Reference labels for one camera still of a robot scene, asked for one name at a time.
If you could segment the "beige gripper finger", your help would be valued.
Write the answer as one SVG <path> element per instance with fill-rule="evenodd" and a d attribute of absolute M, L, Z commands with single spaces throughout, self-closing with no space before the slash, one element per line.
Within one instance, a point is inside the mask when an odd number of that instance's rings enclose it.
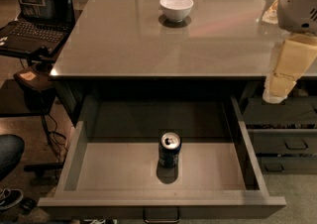
<path fill-rule="evenodd" d="M 297 80 L 317 57 L 317 38 L 292 34 L 272 49 L 270 70 L 265 78 L 263 100 L 278 104 L 285 100 Z"/>

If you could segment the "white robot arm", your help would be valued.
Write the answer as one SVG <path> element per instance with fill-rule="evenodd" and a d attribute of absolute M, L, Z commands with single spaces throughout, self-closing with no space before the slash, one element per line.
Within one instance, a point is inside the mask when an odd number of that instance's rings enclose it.
<path fill-rule="evenodd" d="M 274 0 L 263 21 L 289 33 L 271 50 L 263 100 L 278 104 L 285 100 L 298 79 L 317 57 L 317 0 Z"/>

